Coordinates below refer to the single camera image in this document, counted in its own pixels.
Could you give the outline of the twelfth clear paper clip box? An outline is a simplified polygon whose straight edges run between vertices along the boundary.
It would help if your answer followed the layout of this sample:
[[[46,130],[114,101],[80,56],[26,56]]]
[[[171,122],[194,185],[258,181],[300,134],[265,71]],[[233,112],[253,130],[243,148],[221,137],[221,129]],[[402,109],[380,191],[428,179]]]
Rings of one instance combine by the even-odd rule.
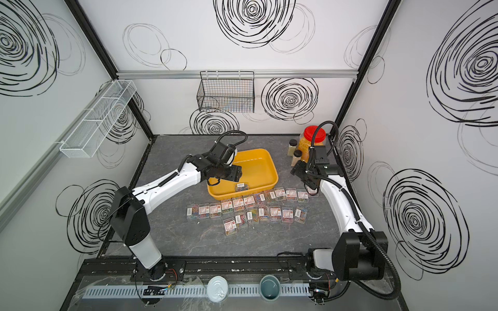
[[[297,195],[297,201],[299,203],[307,203],[309,201],[309,193],[305,189],[298,189]]]

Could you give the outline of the yellow plastic storage tray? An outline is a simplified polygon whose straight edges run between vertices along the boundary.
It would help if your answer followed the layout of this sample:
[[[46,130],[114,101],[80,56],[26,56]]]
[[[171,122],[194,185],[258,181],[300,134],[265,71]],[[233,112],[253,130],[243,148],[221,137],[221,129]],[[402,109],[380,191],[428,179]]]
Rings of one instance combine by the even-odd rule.
[[[233,164],[242,167],[243,174],[239,183],[246,183],[248,190],[236,192],[236,182],[221,180],[218,185],[207,186],[209,195],[215,200],[221,201],[271,190],[279,180],[272,157],[265,149],[238,152]]]

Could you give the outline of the second row end barcode box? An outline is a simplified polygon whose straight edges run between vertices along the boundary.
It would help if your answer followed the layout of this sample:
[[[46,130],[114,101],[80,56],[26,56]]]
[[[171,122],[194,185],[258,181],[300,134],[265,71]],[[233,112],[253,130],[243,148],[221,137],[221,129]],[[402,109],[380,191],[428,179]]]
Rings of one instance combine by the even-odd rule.
[[[300,224],[305,224],[307,219],[307,209],[304,208],[296,208],[294,212],[294,221]]]

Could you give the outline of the eleventh clear paper clip box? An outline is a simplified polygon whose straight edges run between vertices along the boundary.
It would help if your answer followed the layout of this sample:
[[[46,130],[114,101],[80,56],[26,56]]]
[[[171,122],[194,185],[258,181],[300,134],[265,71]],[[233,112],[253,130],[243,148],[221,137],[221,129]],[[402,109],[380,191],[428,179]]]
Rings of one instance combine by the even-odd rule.
[[[197,220],[198,219],[198,208],[197,204],[193,204],[187,207],[187,219]]]

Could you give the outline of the barcode paper clip box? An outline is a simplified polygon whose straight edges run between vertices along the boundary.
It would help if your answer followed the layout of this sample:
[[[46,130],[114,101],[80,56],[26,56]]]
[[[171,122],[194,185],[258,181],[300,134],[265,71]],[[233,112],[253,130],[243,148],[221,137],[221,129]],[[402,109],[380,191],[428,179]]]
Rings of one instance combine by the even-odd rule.
[[[248,227],[245,212],[239,212],[235,215],[237,229],[244,229]]]

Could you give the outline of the second row clear clip box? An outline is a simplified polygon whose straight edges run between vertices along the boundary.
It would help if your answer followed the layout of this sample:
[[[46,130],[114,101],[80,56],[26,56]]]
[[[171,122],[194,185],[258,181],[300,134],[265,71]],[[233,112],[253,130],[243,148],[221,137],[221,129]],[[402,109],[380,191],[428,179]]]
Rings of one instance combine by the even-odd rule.
[[[246,211],[246,219],[248,224],[258,224],[259,215],[257,209],[251,209]]]

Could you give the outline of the second row red label box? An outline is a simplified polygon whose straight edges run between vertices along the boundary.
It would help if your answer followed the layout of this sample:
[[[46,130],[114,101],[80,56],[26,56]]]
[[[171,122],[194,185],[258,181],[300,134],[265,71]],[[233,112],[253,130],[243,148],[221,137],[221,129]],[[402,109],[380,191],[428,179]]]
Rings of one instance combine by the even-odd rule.
[[[270,211],[271,222],[279,222],[279,221],[281,221],[281,218],[282,218],[281,207],[279,207],[279,206],[270,206],[269,207],[269,211]]]

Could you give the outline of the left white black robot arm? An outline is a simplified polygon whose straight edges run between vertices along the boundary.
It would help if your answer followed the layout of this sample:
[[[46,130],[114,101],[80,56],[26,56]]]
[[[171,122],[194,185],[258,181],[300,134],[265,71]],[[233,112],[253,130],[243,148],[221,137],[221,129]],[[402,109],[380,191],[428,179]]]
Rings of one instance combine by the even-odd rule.
[[[151,233],[149,215],[174,195],[215,178],[238,182],[242,168],[233,164],[237,144],[224,144],[220,139],[213,147],[197,155],[184,157],[174,171],[144,186],[118,189],[113,198],[109,223],[123,244],[136,257],[154,280],[167,273],[167,264]]]

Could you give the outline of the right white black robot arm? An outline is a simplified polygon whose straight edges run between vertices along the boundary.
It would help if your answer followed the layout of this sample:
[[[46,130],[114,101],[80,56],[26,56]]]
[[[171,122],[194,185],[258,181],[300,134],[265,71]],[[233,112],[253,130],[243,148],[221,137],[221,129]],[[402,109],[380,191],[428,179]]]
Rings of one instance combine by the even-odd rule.
[[[298,161],[291,174],[299,177],[306,189],[324,195],[341,231],[333,248],[311,251],[313,267],[332,272],[337,281],[354,282],[376,298],[398,299],[402,293],[402,282],[388,255],[386,234],[375,230],[364,217],[351,194],[345,173],[336,161],[328,158],[327,148],[311,146],[308,161]],[[390,292],[379,292],[365,283],[382,280],[386,271],[393,277]]]

